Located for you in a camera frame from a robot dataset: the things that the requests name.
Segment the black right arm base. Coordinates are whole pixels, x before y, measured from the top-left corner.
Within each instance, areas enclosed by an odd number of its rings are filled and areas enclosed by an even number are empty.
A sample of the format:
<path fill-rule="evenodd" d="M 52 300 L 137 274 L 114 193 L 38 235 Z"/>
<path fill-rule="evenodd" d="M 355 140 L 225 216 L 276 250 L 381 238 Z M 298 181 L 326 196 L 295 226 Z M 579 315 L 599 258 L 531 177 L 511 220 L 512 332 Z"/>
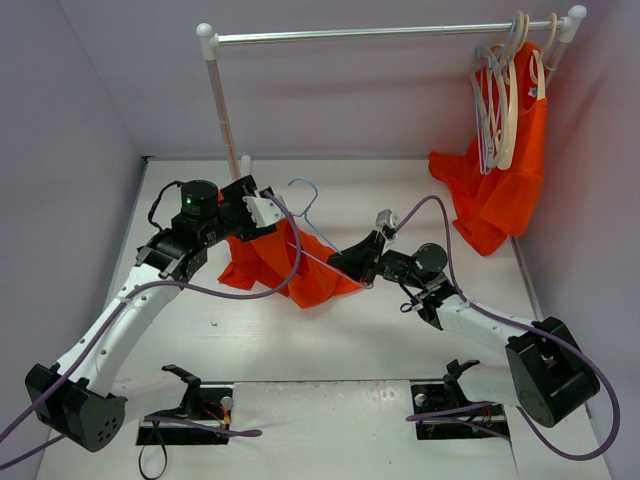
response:
<path fill-rule="evenodd" d="M 510 440 L 504 408 L 498 404 L 469 401 L 459 385 L 459 378 L 478 360 L 446 366 L 446 374 L 438 381 L 412 382 L 410 393 L 412 420 L 418 441 Z"/>

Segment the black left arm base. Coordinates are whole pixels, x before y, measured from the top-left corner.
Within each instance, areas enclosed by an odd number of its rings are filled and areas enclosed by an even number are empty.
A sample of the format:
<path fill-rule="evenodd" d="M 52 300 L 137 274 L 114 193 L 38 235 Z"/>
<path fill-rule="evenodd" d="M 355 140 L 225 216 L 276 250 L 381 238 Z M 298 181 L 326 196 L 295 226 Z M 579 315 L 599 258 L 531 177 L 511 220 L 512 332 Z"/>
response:
<path fill-rule="evenodd" d="M 154 412 L 155 416 L 167 418 L 167 421 L 141 421 L 137 430 L 136 445 L 227 445 L 228 436 L 188 426 L 179 423 L 179 420 L 229 430 L 234 404 L 233 386 L 204 383 L 199 377 L 175 364 L 163 366 L 162 371 L 173 374 L 187 384 L 185 396 L 178 407 Z"/>

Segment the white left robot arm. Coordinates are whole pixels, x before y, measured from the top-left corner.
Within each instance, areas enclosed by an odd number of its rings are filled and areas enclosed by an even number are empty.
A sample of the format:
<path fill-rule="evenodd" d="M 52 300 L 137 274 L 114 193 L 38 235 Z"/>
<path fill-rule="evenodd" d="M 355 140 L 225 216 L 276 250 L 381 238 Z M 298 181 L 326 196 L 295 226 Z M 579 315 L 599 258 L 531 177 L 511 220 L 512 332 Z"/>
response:
<path fill-rule="evenodd" d="M 191 418 L 199 409 L 199 377 L 170 364 L 158 377 L 129 387 L 116 378 L 145 331 L 206 264 L 209 248 L 234 237 L 254 240 L 285 216 L 272 190 L 252 176 L 220 189 L 206 180 L 179 185 L 181 207 L 169 227 L 139 247 L 111 303 L 52 366 L 35 365 L 25 379 L 38 419 L 95 453 L 128 422 L 160 413 Z"/>

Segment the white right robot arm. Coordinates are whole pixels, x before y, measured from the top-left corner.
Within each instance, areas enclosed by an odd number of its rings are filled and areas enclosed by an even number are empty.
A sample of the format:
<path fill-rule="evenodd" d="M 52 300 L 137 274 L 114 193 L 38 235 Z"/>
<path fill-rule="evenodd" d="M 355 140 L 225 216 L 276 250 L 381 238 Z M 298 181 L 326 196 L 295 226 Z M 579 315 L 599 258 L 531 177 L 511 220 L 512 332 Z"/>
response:
<path fill-rule="evenodd" d="M 518 407 L 539 425 L 551 428 L 599 392 L 597 375 L 577 356 L 578 345 L 561 320 L 514 318 L 501 323 L 494 312 L 474 307 L 457 293 L 444 272 L 448 257 L 441 246 L 426 243 L 407 255 L 388 250 L 385 244 L 385 236 L 373 231 L 331 255 L 328 263 L 363 285 L 377 277 L 398 284 L 427 324 L 503 358 L 499 365 L 450 362 L 442 388 L 449 409 L 464 412 L 476 402 L 492 401 Z"/>

